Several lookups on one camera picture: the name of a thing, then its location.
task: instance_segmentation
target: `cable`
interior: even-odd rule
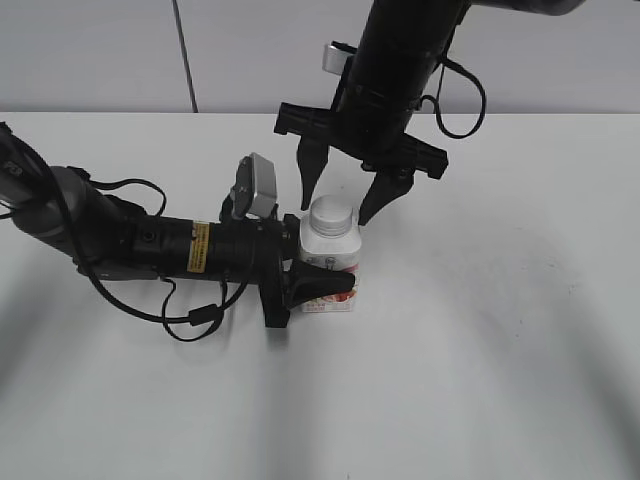
[[[444,84],[444,72],[446,70],[447,69],[443,64],[440,69],[440,80],[438,80],[438,93],[436,93],[436,100],[438,101],[438,103],[440,103],[440,95],[442,94],[442,86]]]
[[[126,178],[124,180],[120,180],[118,182],[97,182],[95,180],[91,180],[91,175],[84,168],[79,167],[67,167],[69,170],[72,170],[76,175],[82,178],[85,182],[91,185],[96,190],[103,191],[113,191],[118,190],[122,187],[126,187],[127,185],[143,185],[145,187],[149,187],[152,190],[155,190],[160,195],[162,195],[162,205],[160,205],[160,210],[155,214],[156,217],[159,217],[164,213],[165,208],[167,208],[167,195],[164,193],[159,186],[155,183],[150,182],[149,180],[145,180],[143,178]]]
[[[471,83],[473,83],[476,86],[476,88],[480,92],[480,97],[482,99],[482,108],[480,110],[480,116],[478,117],[476,124],[468,133],[465,133],[465,134],[457,134],[449,131],[445,126],[444,121],[442,120],[442,111],[440,110],[440,100],[439,98],[435,98],[432,95],[424,95],[420,99],[419,108],[422,108],[422,104],[424,103],[425,100],[429,100],[433,104],[433,107],[436,113],[436,123],[438,124],[438,128],[440,128],[440,131],[449,138],[462,140],[463,138],[467,138],[475,134],[484,123],[484,119],[487,113],[487,93],[485,92],[484,87],[482,86],[482,83],[480,82],[480,80],[478,80],[478,78],[473,73],[469,72],[462,65],[454,62],[453,60],[447,58],[446,56],[442,58],[442,68],[444,67],[447,67],[450,70],[453,70],[454,72],[456,72],[457,74],[467,78],[469,81],[471,81]]]
[[[233,293],[229,301],[222,303],[222,305],[220,306],[222,310],[227,310],[234,303],[236,303],[238,299],[242,296],[244,291],[247,289],[247,286],[251,281],[251,275],[253,275],[253,268],[255,266],[255,261],[256,261],[256,242],[254,240],[251,247],[251,260],[249,260],[249,267],[247,268],[247,272],[244,276],[244,280],[240,283],[240,285],[238,286],[238,289]]]
[[[167,306],[169,305],[169,300],[171,299],[173,294],[176,292],[177,285],[176,285],[176,282],[170,278],[162,278],[161,280],[164,283],[168,283],[171,285],[171,291],[169,292],[167,297],[164,299],[164,302],[162,302],[161,315],[162,315],[162,318],[164,319],[166,318],[166,315],[167,315]],[[222,290],[222,303],[224,304],[227,299],[227,293],[229,292],[229,288],[226,280],[223,279],[220,281],[220,289]],[[178,340],[179,342],[182,342],[182,343],[193,343],[193,342],[202,340],[203,338],[206,338],[210,335],[213,335],[215,332],[217,332],[220,326],[222,325],[223,319],[224,319],[224,315],[220,315],[211,323],[209,328],[207,328],[203,333],[192,338],[180,337],[171,329],[171,325],[168,324],[167,322],[163,322],[162,326],[164,327],[165,332],[167,332],[169,336],[171,336],[171,338],[173,338],[174,340]]]
[[[159,217],[164,213],[165,208],[167,208],[167,195],[164,193],[164,191],[155,183],[152,183],[149,180],[144,180],[143,178],[127,178],[125,180],[120,180],[119,182],[109,183],[96,182],[93,180],[88,180],[88,182],[92,187],[104,191],[118,190],[119,188],[126,187],[127,185],[144,185],[145,187],[149,187],[162,195],[162,205],[160,206],[160,210],[158,210],[155,216]]]
[[[182,54],[182,63],[187,76],[187,87],[189,88],[189,98],[191,100],[191,110],[198,113],[198,102],[196,102],[196,90],[193,88],[193,77],[191,76],[191,66],[189,65],[189,55],[187,53],[187,44],[184,41],[184,30],[182,28],[182,18],[180,17],[180,7],[178,0],[171,0],[173,4],[173,16],[176,19],[176,29],[178,30],[178,41],[180,42],[180,52]]]
[[[149,313],[145,313],[140,310],[137,310],[123,303],[122,301],[118,300],[116,297],[114,297],[111,294],[111,292],[109,292],[109,290],[105,288],[105,286],[102,284],[102,282],[100,282],[100,280],[96,276],[96,273],[94,272],[93,267],[91,266],[91,263],[87,259],[87,255],[85,254],[84,248],[82,247],[82,244],[78,238],[78,234],[73,225],[73,219],[71,218],[71,213],[69,212],[69,207],[67,206],[67,202],[64,198],[64,194],[60,190],[60,186],[58,185],[58,182],[53,172],[51,171],[51,168],[49,167],[49,165],[47,165],[47,162],[45,162],[44,159],[38,154],[38,152],[36,152],[33,148],[31,148],[27,143],[23,142],[16,136],[13,136],[12,139],[15,142],[15,144],[20,148],[20,150],[22,150],[22,153],[29,156],[31,158],[31,161],[36,163],[43,177],[45,178],[47,183],[50,184],[53,197],[58,205],[58,209],[60,210],[60,215],[62,217],[62,223],[64,225],[64,229],[69,237],[69,242],[71,243],[71,246],[73,248],[74,256],[78,264],[80,265],[80,268],[85,273],[85,275],[87,276],[91,284],[94,286],[94,288],[98,291],[98,293],[100,293],[104,297],[104,299],[114,307],[122,310],[125,313],[128,313],[129,315],[140,318],[142,320],[146,320],[148,322],[169,323],[169,324],[189,323],[191,320],[190,317],[176,317],[176,318],[163,319],[162,317],[158,317],[156,315],[151,315]]]

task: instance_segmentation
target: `white bottle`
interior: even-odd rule
[[[343,199],[328,195],[311,205],[300,223],[300,259],[329,270],[353,273],[351,292],[318,298],[302,305],[303,312],[351,312],[358,291],[358,268],[362,239],[353,208]]]

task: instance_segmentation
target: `yellow label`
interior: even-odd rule
[[[189,251],[189,264],[187,265],[187,272],[189,273],[204,273],[209,251],[209,229],[208,223],[193,222],[191,250]]]

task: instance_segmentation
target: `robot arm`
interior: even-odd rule
[[[325,70],[341,76],[331,108],[286,103],[280,108],[275,132],[301,137],[297,156],[302,209],[309,207],[330,147],[360,160],[363,170],[376,173],[360,208],[361,225],[407,194],[416,171],[442,177],[449,163],[447,153],[404,132],[421,106],[429,77],[440,63],[450,62],[446,52],[455,28],[472,4],[562,15],[583,1],[375,0],[359,47],[333,43],[325,52]],[[471,75],[456,67],[459,73]],[[470,78],[484,102],[480,83]]]
[[[114,306],[143,320],[220,325],[224,311],[248,284],[260,290],[267,327],[284,328],[293,307],[351,291],[350,273],[323,270],[297,259],[299,220],[279,220],[273,164],[257,154],[240,162],[223,203],[220,223],[148,215],[99,190],[146,180],[103,184],[74,167],[49,167],[29,145],[0,124],[0,202],[26,234],[71,256],[78,271]],[[285,270],[284,262],[291,260]],[[229,301],[170,318],[136,310],[114,298],[103,281],[189,278],[240,284]]]

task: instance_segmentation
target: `white table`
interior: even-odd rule
[[[298,139],[270,115],[0,120],[50,164],[156,181],[183,218],[217,218],[256,151],[299,213]],[[0,478],[638,478],[640,117],[491,116],[454,142],[423,116],[411,132],[449,150],[446,176],[364,230],[356,313],[298,313],[286,332],[265,330],[251,287],[218,335],[178,344],[1,224]],[[317,192],[359,204],[371,180],[333,152]],[[167,286],[111,289],[157,312]],[[170,313],[218,295],[181,282]]]

